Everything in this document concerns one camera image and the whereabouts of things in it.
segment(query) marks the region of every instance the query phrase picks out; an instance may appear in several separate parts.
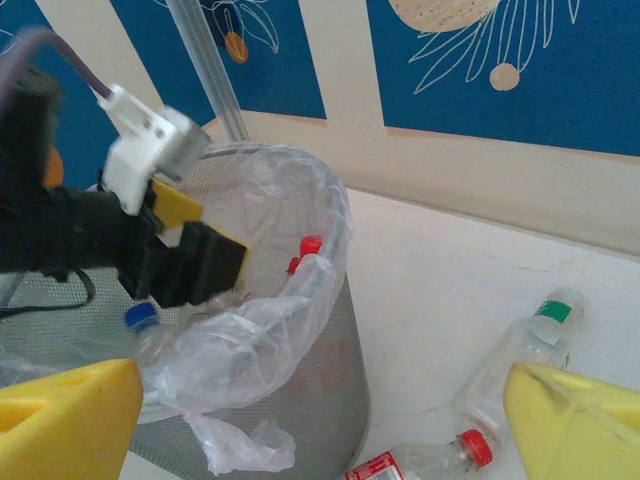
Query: mesh trash can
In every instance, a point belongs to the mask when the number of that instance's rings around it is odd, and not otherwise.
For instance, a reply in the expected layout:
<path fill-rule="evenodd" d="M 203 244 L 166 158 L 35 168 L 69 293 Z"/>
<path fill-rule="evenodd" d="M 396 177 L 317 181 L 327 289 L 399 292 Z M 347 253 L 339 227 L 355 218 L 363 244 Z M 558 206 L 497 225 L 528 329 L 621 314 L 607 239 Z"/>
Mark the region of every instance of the mesh trash can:
<path fill-rule="evenodd" d="M 241 150 L 234 146 L 212 149 L 179 188 L 204 205 L 205 218 L 215 202 L 214 193 L 219 194 L 224 172 L 233 162 L 263 147 L 243 144 Z M 258 256 L 256 261 L 274 285 L 286 282 L 290 256 L 274 251 L 258 252 Z M 115 270 L 89 273 L 96 284 L 94 302 L 78 311 L 10 318 L 0 324 L 0 346 L 44 367 L 44 373 L 47 368 L 67 369 L 129 355 L 132 333 L 123 318 L 133 302 L 117 281 Z M 26 274 L 9 305 L 67 304 L 84 295 L 81 282 L 74 277 L 58 284 L 39 274 Z M 180 325 L 188 313 L 188 309 L 171 309 L 162 310 L 160 316 L 162 322 Z M 5 368 L 0 381 L 24 381 L 39 372 L 17 373 Z M 284 386 L 245 408 L 211 415 L 247 434 L 260 421 L 276 419 L 296 442 L 296 463 L 291 469 L 276 474 L 234 471 L 220 478 L 327 480 L 346 470 L 357 454 L 369 418 L 369 396 L 348 282 L 342 285 L 326 326 Z M 149 421 L 154 416 L 161 420 Z M 131 451 L 180 478 L 215 478 L 187 423 L 180 416 L 164 418 L 167 416 L 166 409 L 146 395 L 141 419 L 148 423 L 138 426 Z"/>

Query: white floor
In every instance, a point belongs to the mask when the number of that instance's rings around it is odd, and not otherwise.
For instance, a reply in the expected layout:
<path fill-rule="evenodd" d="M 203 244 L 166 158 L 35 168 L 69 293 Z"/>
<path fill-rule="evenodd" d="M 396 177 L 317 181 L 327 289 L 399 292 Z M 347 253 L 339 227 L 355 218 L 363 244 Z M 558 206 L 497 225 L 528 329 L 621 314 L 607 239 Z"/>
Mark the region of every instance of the white floor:
<path fill-rule="evenodd" d="M 351 191 L 349 276 L 372 395 L 362 460 L 438 442 L 438 407 L 516 318 L 554 287 L 589 300 L 569 370 L 640 390 L 640 264 L 473 219 Z M 175 479 L 130 456 L 124 480 Z M 510 446 L 475 478 L 524 480 Z"/>

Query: red label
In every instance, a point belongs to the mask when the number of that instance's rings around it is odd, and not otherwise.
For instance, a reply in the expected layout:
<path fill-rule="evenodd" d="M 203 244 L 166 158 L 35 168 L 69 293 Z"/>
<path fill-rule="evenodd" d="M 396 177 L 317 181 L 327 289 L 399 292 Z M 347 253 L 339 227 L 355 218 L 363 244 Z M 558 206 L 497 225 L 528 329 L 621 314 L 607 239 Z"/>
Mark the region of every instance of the red label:
<path fill-rule="evenodd" d="M 385 452 L 379 457 L 345 474 L 345 480 L 404 480 L 398 464 L 391 452 Z"/>

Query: cable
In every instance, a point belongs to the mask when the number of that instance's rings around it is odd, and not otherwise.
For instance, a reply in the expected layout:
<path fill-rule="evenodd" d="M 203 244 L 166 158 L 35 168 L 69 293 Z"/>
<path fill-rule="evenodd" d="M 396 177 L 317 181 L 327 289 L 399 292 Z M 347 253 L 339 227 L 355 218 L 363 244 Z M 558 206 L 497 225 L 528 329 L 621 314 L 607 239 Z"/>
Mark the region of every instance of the cable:
<path fill-rule="evenodd" d="M 29 60 L 43 44 L 58 50 L 101 97 L 109 98 L 111 89 L 105 85 L 82 61 L 71 46 L 49 28 L 28 27 L 16 35 L 15 43 L 0 63 L 0 118 L 4 116 L 11 101 L 14 84 L 27 68 Z"/>
<path fill-rule="evenodd" d="M 89 305 L 96 296 L 96 286 L 93 283 L 93 280 L 82 270 L 76 270 L 75 274 L 78 276 L 82 285 L 84 286 L 85 291 L 87 292 L 87 297 L 79 303 L 72 303 L 70 305 L 49 305 L 49 306 L 28 306 L 28 307 L 0 307 L 0 323 L 15 315 L 22 315 L 23 313 L 33 313 L 33 312 L 57 312 L 60 310 L 77 310 L 82 307 L 86 307 Z"/>

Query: blue poster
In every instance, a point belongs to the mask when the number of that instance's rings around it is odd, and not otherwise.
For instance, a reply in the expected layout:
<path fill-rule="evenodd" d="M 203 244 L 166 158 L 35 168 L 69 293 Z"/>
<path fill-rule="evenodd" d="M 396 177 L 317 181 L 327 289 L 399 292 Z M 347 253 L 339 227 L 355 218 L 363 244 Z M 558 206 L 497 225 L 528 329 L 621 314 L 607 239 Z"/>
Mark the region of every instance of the blue poster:
<path fill-rule="evenodd" d="M 640 155 L 636 1 L 367 7 L 386 126 Z"/>
<path fill-rule="evenodd" d="M 163 101 L 214 117 L 164 0 L 111 0 Z M 297 1 L 201 0 L 240 107 L 326 118 Z"/>
<path fill-rule="evenodd" d="M 10 48 L 13 36 L 27 25 L 49 27 L 34 0 L 0 0 L 0 48 Z M 64 163 L 65 185 L 86 188 L 96 183 L 116 129 L 98 106 L 91 89 L 51 47 L 43 47 L 33 62 L 55 77 L 64 97 L 54 145 Z"/>

